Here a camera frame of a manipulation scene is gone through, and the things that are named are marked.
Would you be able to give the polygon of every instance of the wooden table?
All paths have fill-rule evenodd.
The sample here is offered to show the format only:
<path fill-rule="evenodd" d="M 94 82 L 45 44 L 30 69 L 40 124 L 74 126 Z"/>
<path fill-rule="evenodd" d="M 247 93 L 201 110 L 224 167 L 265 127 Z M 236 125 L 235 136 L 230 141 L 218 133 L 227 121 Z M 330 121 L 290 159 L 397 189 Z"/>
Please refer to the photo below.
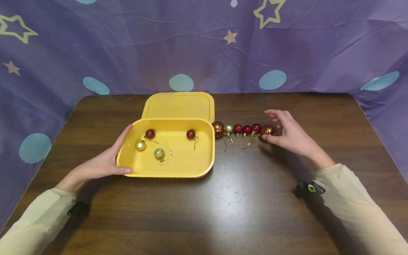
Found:
<path fill-rule="evenodd" d="M 408 237 L 406 182 L 353 98 L 309 93 L 213 96 L 216 120 L 225 124 L 267 124 L 263 110 L 289 110 L 335 161 L 356 173 Z M 148 97 L 82 99 L 5 229 L 36 196 L 110 146 L 127 124 L 140 118 Z M 231 148 L 225 153 L 224 146 L 217 141 L 214 167 L 201 179 L 114 176 L 91 182 L 80 195 L 84 201 L 93 197 L 89 215 L 72 217 L 45 254 L 327 255 L 352 248 L 318 196 L 299 200 L 291 193 L 298 181 L 311 178 L 298 157 L 267 144 L 246 150 L 237 146 L 234 155 Z"/>

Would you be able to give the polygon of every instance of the yellow star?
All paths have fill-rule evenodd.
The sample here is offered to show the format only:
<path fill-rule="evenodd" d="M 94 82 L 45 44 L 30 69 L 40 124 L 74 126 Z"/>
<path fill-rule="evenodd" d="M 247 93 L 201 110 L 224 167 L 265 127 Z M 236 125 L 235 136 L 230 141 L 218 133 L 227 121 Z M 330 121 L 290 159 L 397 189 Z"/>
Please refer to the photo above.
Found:
<path fill-rule="evenodd" d="M 237 42 L 235 41 L 235 36 L 237 36 L 238 33 L 231 33 L 230 30 L 228 30 L 228 35 L 224 37 L 225 40 L 227 40 L 228 45 L 232 42 Z"/>
<path fill-rule="evenodd" d="M 264 21 L 264 16 L 260 13 L 266 7 L 266 2 L 269 1 L 271 4 L 279 4 L 275 9 L 275 18 L 269 17 L 266 21 Z M 282 8 L 282 5 L 285 3 L 286 0 L 264 0 L 264 3 L 261 7 L 254 10 L 255 17 L 259 18 L 259 28 L 262 29 L 266 24 L 269 22 L 280 23 L 280 16 L 279 10 Z"/>
<path fill-rule="evenodd" d="M 24 32 L 23 33 L 23 37 L 21 37 L 19 34 L 14 33 L 14 32 L 9 32 L 7 31 L 7 24 L 5 22 L 5 20 L 10 21 L 10 22 L 14 22 L 14 21 L 18 21 L 20 23 L 20 26 L 23 27 L 24 29 L 28 30 L 29 32 Z M 19 16 L 19 15 L 14 15 L 13 17 L 6 17 L 3 15 L 0 15 L 0 35 L 13 35 L 15 37 L 17 37 L 20 41 L 22 41 L 25 44 L 28 44 L 28 37 L 30 35 L 38 35 L 34 30 L 32 30 L 31 28 L 27 27 L 24 24 L 23 19 Z"/>
<path fill-rule="evenodd" d="M 9 69 L 9 73 L 15 73 L 18 76 L 20 76 L 20 73 L 18 72 L 18 70 L 20 70 L 20 68 L 16 67 L 13 62 L 9 61 L 8 64 L 3 63 L 5 66 L 7 66 L 7 68 Z"/>

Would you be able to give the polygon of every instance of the red ornament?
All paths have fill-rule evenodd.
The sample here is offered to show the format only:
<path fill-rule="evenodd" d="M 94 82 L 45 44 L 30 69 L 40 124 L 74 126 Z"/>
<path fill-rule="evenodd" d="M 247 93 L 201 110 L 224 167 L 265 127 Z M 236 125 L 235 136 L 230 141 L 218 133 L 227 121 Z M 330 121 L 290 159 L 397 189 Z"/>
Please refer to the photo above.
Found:
<path fill-rule="evenodd" d="M 245 126 L 242 128 L 242 132 L 244 133 L 242 136 L 243 136 L 243 137 L 246 137 L 247 135 L 249 135 L 249 134 L 252 132 L 251 126 L 245 125 Z"/>
<path fill-rule="evenodd" d="M 187 131 L 186 135 L 188 139 L 194 140 L 194 149 L 195 149 L 195 144 L 198 143 L 198 136 L 195 135 L 195 131 L 190 129 Z"/>
<path fill-rule="evenodd" d="M 258 123 L 252 125 L 252 133 L 251 135 L 257 134 L 261 131 L 261 125 Z"/>
<path fill-rule="evenodd" d="M 242 126 L 240 124 L 236 124 L 234 126 L 234 133 L 236 137 L 239 137 L 239 134 L 242 132 Z"/>
<path fill-rule="evenodd" d="M 188 139 L 194 139 L 195 137 L 195 131 L 192 129 L 188 130 L 186 134 Z"/>
<path fill-rule="evenodd" d="M 153 139 L 156 136 L 156 133 L 153 129 L 149 129 L 148 131 L 146 131 L 146 134 L 144 136 L 148 139 Z"/>

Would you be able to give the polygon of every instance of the sleeve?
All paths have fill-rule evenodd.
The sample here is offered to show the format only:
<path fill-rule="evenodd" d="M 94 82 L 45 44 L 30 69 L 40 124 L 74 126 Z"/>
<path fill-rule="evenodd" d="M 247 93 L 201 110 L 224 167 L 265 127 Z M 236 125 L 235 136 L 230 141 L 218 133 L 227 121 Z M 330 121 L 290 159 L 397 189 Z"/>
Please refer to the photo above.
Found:
<path fill-rule="evenodd" d="M 350 169 L 342 164 L 321 169 L 314 181 L 326 190 L 324 204 L 369 254 L 408 255 L 406 240 Z"/>
<path fill-rule="evenodd" d="M 41 254 L 68 221 L 75 201 L 75 193 L 56 188 L 39 195 L 0 239 L 0 254 Z"/>

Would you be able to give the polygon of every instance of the yellow plastic container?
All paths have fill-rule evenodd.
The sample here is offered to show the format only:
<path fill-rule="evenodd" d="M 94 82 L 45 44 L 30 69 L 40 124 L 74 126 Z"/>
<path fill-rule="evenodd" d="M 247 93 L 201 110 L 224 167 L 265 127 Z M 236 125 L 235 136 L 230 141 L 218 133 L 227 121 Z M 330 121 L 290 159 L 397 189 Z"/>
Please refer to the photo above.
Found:
<path fill-rule="evenodd" d="M 214 99 L 205 92 L 157 93 L 144 106 L 142 119 L 133 123 L 116 158 L 118 166 L 129 166 L 129 177 L 200 178 L 213 167 L 215 158 Z M 146 149 L 137 151 L 135 144 L 148 129 L 154 129 L 155 142 L 146 141 Z M 199 138 L 194 141 L 186 132 L 194 129 Z M 162 148 L 165 165 L 155 158 L 154 151 Z"/>
<path fill-rule="evenodd" d="M 157 93 L 148 98 L 142 119 L 200 118 L 215 119 L 214 98 L 205 92 Z"/>

